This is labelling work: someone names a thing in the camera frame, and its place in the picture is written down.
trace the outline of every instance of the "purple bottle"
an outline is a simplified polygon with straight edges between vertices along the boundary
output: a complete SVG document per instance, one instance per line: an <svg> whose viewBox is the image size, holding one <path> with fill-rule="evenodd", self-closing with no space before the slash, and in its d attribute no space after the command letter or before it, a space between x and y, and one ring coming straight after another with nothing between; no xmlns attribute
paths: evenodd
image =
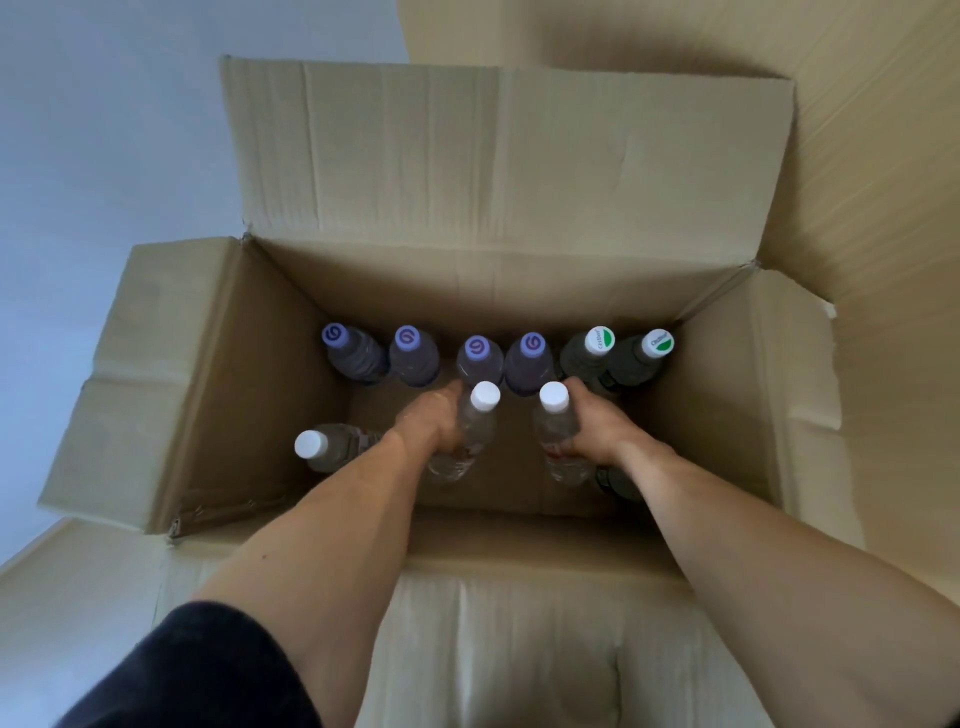
<svg viewBox="0 0 960 728"><path fill-rule="evenodd" d="M359 328L327 324L321 332L326 356L340 374L363 384L376 384L390 371L383 347Z"/></svg>
<svg viewBox="0 0 960 728"><path fill-rule="evenodd" d="M396 330L390 345L390 368L411 387L425 387L440 373L440 353L433 337L417 327Z"/></svg>
<svg viewBox="0 0 960 728"><path fill-rule="evenodd" d="M503 378L503 351L486 336L470 336L457 352L457 374L470 388L482 381L499 384Z"/></svg>
<svg viewBox="0 0 960 728"><path fill-rule="evenodd" d="M535 331L517 339L507 351L503 376L510 391L520 397L533 397L548 381L555 381L553 354L546 339Z"/></svg>

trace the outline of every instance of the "purple bottle cap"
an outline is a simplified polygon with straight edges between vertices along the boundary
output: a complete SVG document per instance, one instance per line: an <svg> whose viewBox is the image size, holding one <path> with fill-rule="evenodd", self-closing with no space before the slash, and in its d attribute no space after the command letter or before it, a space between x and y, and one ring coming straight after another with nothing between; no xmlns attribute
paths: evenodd
<svg viewBox="0 0 960 728"><path fill-rule="evenodd" d="M321 338L331 349L342 349L350 340L350 332L343 324L327 324Z"/></svg>
<svg viewBox="0 0 960 728"><path fill-rule="evenodd" d="M417 327L400 327L394 334L394 341L402 352L412 352L420 345L420 332Z"/></svg>
<svg viewBox="0 0 960 728"><path fill-rule="evenodd" d="M520 353L529 359L536 359L546 349L546 341L535 331L523 334L520 339Z"/></svg>
<svg viewBox="0 0 960 728"><path fill-rule="evenodd" d="M490 356L490 342L486 336L470 336L464 344L464 351L470 361L483 361Z"/></svg>

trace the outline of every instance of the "sleeve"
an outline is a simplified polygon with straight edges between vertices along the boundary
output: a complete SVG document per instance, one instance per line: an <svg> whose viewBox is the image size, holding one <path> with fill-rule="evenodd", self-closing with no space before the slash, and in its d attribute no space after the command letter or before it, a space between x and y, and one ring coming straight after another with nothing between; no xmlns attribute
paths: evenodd
<svg viewBox="0 0 960 728"><path fill-rule="evenodd" d="M287 656L244 613L191 602L170 615L58 728L321 728Z"/></svg>

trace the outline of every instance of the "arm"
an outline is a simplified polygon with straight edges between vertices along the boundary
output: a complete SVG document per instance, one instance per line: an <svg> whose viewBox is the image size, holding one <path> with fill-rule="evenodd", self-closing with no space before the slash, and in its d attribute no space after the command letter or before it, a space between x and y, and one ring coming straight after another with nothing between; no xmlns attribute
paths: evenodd
<svg viewBox="0 0 960 728"><path fill-rule="evenodd" d="M778 725L930 726L960 712L960 608L698 468L577 379L572 448L624 470Z"/></svg>
<svg viewBox="0 0 960 728"><path fill-rule="evenodd" d="M193 596L256 619L325 728L360 711L380 621L406 556L417 483L456 442L460 382L420 395L383 440L259 530Z"/></svg>

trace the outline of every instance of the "person's left hand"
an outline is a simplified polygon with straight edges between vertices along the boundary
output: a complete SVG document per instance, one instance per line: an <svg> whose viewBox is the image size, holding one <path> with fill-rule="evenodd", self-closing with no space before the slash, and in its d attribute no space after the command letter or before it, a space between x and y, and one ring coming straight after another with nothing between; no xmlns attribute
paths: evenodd
<svg viewBox="0 0 960 728"><path fill-rule="evenodd" d="M454 379L443 389L424 392L396 416L396 429L401 435L427 438L434 451L452 452L463 435L457 426L457 403L464 383Z"/></svg>

